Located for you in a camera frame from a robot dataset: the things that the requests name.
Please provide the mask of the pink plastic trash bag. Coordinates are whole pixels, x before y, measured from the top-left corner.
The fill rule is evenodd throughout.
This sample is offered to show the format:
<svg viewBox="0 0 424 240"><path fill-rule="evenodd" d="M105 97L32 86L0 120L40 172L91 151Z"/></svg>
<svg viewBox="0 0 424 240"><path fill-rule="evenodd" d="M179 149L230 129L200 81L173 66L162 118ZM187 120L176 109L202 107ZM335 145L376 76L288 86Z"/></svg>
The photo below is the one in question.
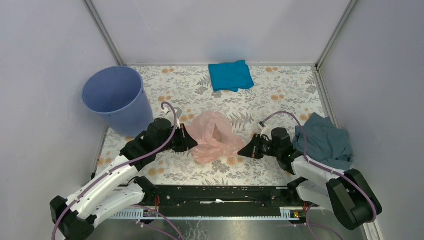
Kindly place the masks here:
<svg viewBox="0 0 424 240"><path fill-rule="evenodd" d="M199 164L215 162L221 157L236 156L245 146L243 139L233 132L229 119L220 112L203 112L186 129L198 143L191 153Z"/></svg>

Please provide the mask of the blue plastic trash bin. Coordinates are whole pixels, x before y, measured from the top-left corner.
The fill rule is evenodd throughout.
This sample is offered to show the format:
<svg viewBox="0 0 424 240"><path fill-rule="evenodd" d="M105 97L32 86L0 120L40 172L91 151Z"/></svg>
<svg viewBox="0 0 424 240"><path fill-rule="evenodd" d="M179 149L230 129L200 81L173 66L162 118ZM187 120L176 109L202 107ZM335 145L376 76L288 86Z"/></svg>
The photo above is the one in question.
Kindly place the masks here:
<svg viewBox="0 0 424 240"><path fill-rule="evenodd" d="M136 137L154 121L142 76L133 68L105 68L85 83L84 105L116 133Z"/></svg>

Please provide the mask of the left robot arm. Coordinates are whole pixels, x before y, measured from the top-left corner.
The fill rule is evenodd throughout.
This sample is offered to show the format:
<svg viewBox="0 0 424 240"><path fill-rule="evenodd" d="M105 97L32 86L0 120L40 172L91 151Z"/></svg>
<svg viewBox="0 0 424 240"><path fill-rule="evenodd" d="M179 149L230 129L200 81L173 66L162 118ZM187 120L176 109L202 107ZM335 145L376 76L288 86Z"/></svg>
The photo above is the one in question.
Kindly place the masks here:
<svg viewBox="0 0 424 240"><path fill-rule="evenodd" d="M88 184L66 198L56 196L51 200L51 238L55 239L60 231L67 240L85 240L100 223L129 206L158 204L156 186L137 174L161 152L182 153L197 145L184 124L155 119Z"/></svg>

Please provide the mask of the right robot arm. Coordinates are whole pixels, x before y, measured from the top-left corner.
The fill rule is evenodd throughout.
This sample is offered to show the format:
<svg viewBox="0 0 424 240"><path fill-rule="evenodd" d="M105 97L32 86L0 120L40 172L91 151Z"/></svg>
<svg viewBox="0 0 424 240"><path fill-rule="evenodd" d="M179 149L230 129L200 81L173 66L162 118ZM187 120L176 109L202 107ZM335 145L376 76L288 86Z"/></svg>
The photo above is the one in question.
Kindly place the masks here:
<svg viewBox="0 0 424 240"><path fill-rule="evenodd" d="M298 177L287 185L287 201L293 206L309 202L331 211L348 230L371 222L383 211L360 171L344 171L305 160L303 153L294 149L285 128L273 129L271 137L255 134L238 155L258 160L265 156L276 158L283 170Z"/></svg>

